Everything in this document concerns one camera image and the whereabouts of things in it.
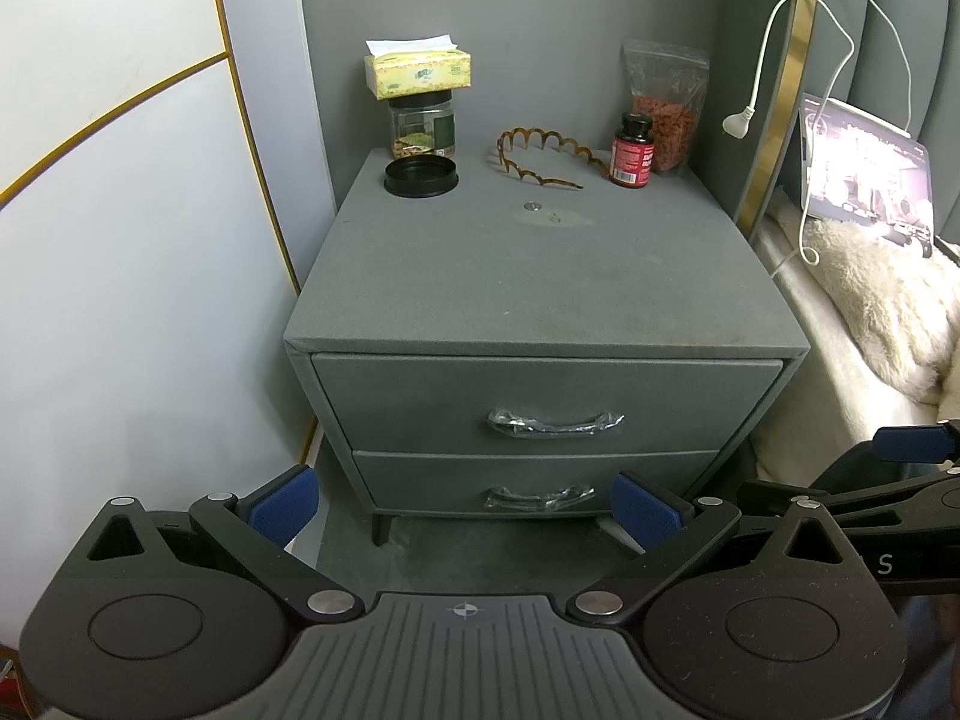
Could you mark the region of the grey top drawer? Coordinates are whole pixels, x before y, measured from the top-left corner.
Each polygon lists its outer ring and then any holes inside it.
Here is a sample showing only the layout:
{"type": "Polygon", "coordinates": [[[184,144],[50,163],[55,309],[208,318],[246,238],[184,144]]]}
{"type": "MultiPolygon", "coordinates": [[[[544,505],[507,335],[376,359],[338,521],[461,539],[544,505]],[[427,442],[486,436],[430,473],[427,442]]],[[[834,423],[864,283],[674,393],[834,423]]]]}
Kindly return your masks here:
{"type": "Polygon", "coordinates": [[[353,449],[459,455],[719,452],[778,361],[314,355],[353,449]]]}

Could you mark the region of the grey drawer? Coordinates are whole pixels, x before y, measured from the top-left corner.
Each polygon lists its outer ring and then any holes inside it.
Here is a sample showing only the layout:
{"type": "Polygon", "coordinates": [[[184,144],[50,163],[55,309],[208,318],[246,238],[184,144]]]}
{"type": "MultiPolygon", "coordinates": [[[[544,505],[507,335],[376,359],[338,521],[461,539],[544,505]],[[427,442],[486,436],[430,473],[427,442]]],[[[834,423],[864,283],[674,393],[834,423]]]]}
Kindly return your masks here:
{"type": "Polygon", "coordinates": [[[778,361],[314,355],[353,449],[459,455],[719,452],[778,361]]]}
{"type": "Polygon", "coordinates": [[[613,455],[410,455],[358,452],[373,509],[417,517],[566,517],[608,509],[613,478],[635,473],[685,493],[706,452],[613,455]]]}

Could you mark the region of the grey bottom drawer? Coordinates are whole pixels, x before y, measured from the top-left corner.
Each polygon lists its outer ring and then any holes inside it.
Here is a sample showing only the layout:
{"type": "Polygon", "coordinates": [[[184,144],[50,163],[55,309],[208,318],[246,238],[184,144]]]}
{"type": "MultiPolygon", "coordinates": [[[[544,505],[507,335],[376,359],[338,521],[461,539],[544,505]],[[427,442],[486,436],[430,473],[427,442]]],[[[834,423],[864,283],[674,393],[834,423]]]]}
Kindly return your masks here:
{"type": "Polygon", "coordinates": [[[613,455],[410,455],[358,452],[373,509],[417,517],[566,517],[608,509],[613,478],[635,473],[685,493],[706,452],[613,455]]]}

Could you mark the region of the white fluffy blanket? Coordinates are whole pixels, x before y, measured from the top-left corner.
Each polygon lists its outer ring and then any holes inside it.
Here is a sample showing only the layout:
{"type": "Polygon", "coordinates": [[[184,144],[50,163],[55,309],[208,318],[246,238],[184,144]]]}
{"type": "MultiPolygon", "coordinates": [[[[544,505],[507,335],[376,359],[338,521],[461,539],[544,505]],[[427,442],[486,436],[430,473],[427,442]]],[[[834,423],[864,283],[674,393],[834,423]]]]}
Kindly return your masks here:
{"type": "Polygon", "coordinates": [[[862,359],[900,394],[939,405],[958,361],[958,265],[854,221],[802,218],[778,192],[768,215],[818,254],[809,268],[843,317],[862,359]]]}

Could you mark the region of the grey fabric nightstand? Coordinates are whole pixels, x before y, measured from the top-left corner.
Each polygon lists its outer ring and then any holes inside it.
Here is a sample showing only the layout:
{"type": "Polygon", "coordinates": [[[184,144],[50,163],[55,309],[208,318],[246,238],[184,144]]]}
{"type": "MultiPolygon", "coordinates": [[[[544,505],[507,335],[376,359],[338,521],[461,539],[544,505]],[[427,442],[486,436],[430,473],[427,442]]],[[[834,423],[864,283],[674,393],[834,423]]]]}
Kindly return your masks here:
{"type": "Polygon", "coordinates": [[[631,190],[586,171],[583,190],[518,181],[459,153],[459,184],[431,199],[384,188],[368,154],[285,330],[301,387],[377,525],[314,355],[778,361],[758,405],[684,494],[701,488],[773,405],[809,349],[726,211],[693,177],[631,190]],[[539,202],[529,211],[524,203],[539,202]]]}

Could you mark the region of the black jar lid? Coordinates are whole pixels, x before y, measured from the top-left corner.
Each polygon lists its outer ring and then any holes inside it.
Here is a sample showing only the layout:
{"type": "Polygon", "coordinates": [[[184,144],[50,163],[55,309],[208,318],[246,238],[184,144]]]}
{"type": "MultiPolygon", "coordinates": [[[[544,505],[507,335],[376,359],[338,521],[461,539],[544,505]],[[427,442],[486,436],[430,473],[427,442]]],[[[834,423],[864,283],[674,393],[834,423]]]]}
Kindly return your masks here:
{"type": "Polygon", "coordinates": [[[438,154],[415,154],[398,158],[384,169],[384,188],[402,199],[431,199],[451,192],[459,184],[451,158],[438,154]]]}

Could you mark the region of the red label supplement bottle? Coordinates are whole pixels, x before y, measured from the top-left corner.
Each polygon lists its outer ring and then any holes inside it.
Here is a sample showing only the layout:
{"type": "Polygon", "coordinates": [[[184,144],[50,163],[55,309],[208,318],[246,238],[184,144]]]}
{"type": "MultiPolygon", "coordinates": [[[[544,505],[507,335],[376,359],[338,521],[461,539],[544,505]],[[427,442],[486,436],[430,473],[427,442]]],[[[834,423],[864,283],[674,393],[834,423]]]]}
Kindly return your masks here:
{"type": "Polygon", "coordinates": [[[625,112],[613,135],[608,177],[626,188],[641,188],[649,182],[654,156],[652,119],[641,112],[625,112]]]}

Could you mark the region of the brown wavy headband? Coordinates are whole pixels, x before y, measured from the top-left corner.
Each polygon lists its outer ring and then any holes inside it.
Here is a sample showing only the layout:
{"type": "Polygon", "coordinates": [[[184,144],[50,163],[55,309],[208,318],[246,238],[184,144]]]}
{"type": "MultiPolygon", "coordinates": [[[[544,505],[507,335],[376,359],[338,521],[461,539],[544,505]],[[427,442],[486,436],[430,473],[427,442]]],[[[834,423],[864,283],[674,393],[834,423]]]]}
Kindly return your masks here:
{"type": "Polygon", "coordinates": [[[540,187],[562,190],[583,190],[581,179],[586,171],[608,176],[608,164],[594,149],[568,137],[558,130],[544,127],[514,127],[500,133],[494,145],[494,156],[501,171],[518,181],[532,182],[540,187]],[[558,176],[544,167],[563,167],[576,163],[578,172],[573,179],[558,176]]]}

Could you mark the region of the glass jar with green label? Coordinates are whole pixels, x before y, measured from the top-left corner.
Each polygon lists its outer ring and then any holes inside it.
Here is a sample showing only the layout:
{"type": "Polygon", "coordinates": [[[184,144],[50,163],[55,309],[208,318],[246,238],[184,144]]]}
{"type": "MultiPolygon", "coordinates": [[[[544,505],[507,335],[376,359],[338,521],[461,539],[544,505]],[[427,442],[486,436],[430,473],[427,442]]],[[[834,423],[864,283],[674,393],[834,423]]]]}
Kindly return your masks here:
{"type": "Polygon", "coordinates": [[[396,160],[418,154],[454,156],[454,94],[450,89],[389,99],[387,106],[396,160]]]}

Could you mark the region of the grey upholstered headboard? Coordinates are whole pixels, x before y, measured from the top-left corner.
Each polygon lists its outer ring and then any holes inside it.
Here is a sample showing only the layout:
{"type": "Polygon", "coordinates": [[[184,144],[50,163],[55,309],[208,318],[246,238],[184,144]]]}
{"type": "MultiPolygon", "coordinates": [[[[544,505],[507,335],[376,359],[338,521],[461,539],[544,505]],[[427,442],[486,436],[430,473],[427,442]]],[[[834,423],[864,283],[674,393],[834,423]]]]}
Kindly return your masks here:
{"type": "Polygon", "coordinates": [[[958,0],[719,0],[693,169],[745,236],[799,179],[802,94],[832,93],[928,149],[935,229],[958,238],[958,0]]]}

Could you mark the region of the bag of red goji berries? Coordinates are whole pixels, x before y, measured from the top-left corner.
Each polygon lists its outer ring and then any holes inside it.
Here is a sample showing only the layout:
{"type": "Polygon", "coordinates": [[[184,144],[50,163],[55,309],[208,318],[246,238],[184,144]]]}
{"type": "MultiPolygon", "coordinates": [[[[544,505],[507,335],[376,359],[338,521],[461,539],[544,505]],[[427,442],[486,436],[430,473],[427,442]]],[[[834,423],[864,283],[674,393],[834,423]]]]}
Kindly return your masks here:
{"type": "Polygon", "coordinates": [[[623,44],[631,104],[652,121],[652,171],[686,165],[709,85],[709,55],[679,44],[628,39],[623,44]]]}

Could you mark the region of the yellow tissue box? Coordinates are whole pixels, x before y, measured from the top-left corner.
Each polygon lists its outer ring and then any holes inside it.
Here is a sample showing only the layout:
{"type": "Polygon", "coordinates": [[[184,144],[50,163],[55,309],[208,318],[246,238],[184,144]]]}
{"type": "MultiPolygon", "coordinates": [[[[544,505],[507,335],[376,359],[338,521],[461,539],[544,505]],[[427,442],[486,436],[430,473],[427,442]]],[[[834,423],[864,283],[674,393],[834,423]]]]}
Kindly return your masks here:
{"type": "Polygon", "coordinates": [[[468,88],[472,57],[449,34],[366,43],[364,78],[378,101],[468,88]]]}

